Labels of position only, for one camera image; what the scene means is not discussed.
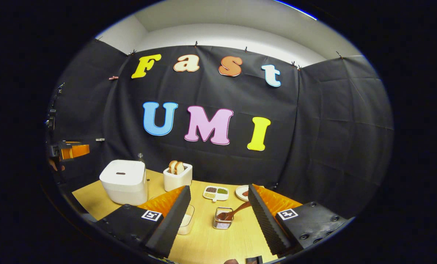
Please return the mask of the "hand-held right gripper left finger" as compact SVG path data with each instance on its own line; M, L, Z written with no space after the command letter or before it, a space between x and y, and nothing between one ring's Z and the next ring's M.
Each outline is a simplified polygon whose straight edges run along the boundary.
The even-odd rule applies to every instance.
M139 206L122 205L96 227L131 250L168 257L190 199L190 186L178 187Z

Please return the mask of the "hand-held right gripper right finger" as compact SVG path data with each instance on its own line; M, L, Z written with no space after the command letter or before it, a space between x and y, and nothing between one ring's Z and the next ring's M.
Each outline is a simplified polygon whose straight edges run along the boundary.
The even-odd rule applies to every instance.
M256 184L249 185L248 199L271 253L279 257L322 243L353 220L319 202L300 204Z

